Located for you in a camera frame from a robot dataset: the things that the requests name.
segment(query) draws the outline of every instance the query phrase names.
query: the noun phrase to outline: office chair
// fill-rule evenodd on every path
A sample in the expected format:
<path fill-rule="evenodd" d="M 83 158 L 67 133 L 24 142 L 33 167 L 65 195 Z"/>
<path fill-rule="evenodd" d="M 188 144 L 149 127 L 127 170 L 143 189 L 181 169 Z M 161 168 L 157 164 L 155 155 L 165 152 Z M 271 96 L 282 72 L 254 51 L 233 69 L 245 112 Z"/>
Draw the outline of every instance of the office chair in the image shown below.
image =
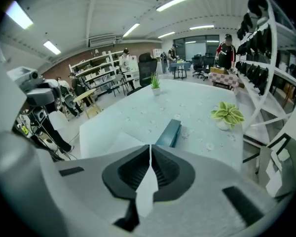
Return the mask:
<path fill-rule="evenodd" d="M 194 68 L 192 77 L 197 76 L 198 78 L 203 72 L 202 56 L 200 54 L 194 55 L 192 57 L 192 64 Z"/>
<path fill-rule="evenodd" d="M 154 74 L 157 69 L 157 59 L 152 59 L 150 53 L 143 53 L 138 58 L 138 68 L 139 68 L 139 84 L 138 87 L 127 93 L 127 96 L 133 94 L 134 92 L 150 85 L 151 74 Z"/>
<path fill-rule="evenodd" d="M 211 53 L 205 53 L 205 55 L 202 57 L 202 62 L 203 62 L 203 70 L 205 73 L 209 73 L 210 72 L 210 68 L 212 66 L 214 66 L 215 63 L 215 57 L 213 54 Z M 208 75 L 201 75 L 201 79 L 203 79 L 203 81 L 205 81 L 206 79 L 208 79 Z"/>

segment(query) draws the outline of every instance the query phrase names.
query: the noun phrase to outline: ceiling light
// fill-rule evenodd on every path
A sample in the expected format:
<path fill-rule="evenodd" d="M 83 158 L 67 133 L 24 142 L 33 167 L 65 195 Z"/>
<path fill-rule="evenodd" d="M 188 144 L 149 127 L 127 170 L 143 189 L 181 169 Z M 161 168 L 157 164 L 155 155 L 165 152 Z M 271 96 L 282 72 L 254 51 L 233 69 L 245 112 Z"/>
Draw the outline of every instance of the ceiling light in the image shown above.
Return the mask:
<path fill-rule="evenodd" d="M 183 2 L 183 1 L 186 1 L 186 0 L 172 0 L 172 1 L 170 1 L 170 2 L 168 2 L 166 4 L 164 4 L 164 5 L 160 6 L 156 10 L 157 11 L 163 11 L 163 10 L 165 10 L 165 9 L 171 7 L 171 6 L 174 6 L 175 4 L 178 4 L 180 2 Z"/>
<path fill-rule="evenodd" d="M 195 26 L 191 27 L 190 30 L 195 30 L 195 29 L 204 29 L 204 28 L 213 28 L 214 25 L 209 25 L 209 26 Z"/>
<path fill-rule="evenodd" d="M 166 37 L 166 36 L 171 35 L 171 34 L 175 34 L 175 32 L 170 32 L 168 34 L 161 35 L 161 36 L 158 37 L 158 39 Z"/>
<path fill-rule="evenodd" d="M 23 29 L 27 29 L 30 25 L 33 24 L 33 21 L 28 17 L 28 15 L 26 15 L 24 10 L 16 1 L 12 2 L 8 10 L 6 10 L 6 14 Z"/>
<path fill-rule="evenodd" d="M 43 45 L 46 46 L 50 51 L 52 51 L 56 55 L 61 53 L 61 51 L 59 51 L 59 49 L 55 47 L 49 40 L 46 41 Z"/>
<path fill-rule="evenodd" d="M 140 24 L 135 24 L 131 27 L 131 29 L 129 29 L 124 35 L 123 37 L 126 37 L 127 35 L 129 35 L 133 30 L 135 30 Z"/>

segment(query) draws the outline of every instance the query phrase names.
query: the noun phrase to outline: white table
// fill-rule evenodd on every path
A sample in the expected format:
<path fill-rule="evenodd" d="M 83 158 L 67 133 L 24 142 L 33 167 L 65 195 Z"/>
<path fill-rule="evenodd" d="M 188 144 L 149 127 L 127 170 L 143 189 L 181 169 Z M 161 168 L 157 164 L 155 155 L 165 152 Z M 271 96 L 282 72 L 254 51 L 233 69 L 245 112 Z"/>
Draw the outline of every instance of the white table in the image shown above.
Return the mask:
<path fill-rule="evenodd" d="M 111 105 L 80 127 L 82 158 L 105 155 L 121 132 L 154 144 L 171 119 L 182 123 L 176 149 L 220 160 L 240 171 L 242 126 L 222 131 L 210 118 L 220 101 L 236 104 L 232 91 L 174 80 L 160 80 L 161 94 L 147 86 Z"/>

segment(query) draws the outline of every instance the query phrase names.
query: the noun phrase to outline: brick wall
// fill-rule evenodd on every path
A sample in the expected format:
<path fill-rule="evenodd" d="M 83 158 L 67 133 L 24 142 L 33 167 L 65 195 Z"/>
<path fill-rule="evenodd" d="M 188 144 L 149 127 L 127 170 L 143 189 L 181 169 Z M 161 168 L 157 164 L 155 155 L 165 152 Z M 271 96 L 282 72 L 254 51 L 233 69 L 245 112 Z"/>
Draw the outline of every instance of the brick wall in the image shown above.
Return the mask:
<path fill-rule="evenodd" d="M 128 48 L 130 54 L 136 55 L 137 59 L 138 59 L 139 55 L 141 55 L 142 53 L 150 52 L 152 55 L 152 50 L 156 49 L 156 48 L 161 48 L 161 44 L 160 43 L 117 44 L 117 45 L 115 45 L 115 48 L 113 48 L 113 46 L 105 46 L 105 47 L 101 47 L 101 48 L 97 48 L 97 49 L 99 51 L 99 55 L 101 55 L 103 51 L 116 52 L 116 51 L 122 51 L 125 48 Z M 74 55 L 74 56 L 58 63 L 57 65 L 50 68 L 42 75 L 46 79 L 55 79 L 56 77 L 61 77 L 63 80 L 66 80 L 69 84 L 71 84 L 71 80 L 70 80 L 70 78 L 68 78 L 68 75 L 70 73 L 69 64 L 74 65 L 83 59 L 87 60 L 87 59 L 93 58 L 93 55 L 91 54 L 91 52 L 94 53 L 94 50 L 95 50 L 95 48 L 92 50 L 85 51 L 80 54 Z"/>

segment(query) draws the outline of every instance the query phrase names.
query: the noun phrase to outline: green leafy plant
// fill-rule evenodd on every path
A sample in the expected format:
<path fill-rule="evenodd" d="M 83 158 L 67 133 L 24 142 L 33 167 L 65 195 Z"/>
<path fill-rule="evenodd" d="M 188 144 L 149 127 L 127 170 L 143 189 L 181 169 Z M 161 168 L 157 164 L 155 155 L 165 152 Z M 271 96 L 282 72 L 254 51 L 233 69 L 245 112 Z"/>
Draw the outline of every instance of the green leafy plant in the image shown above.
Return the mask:
<path fill-rule="evenodd" d="M 242 113 L 235 105 L 226 102 L 220 102 L 219 109 L 212 110 L 211 114 L 212 118 L 222 119 L 225 123 L 230 124 L 231 127 L 245 120 Z"/>
<path fill-rule="evenodd" d="M 158 89 L 160 86 L 159 77 L 156 73 L 151 74 L 151 88 Z"/>

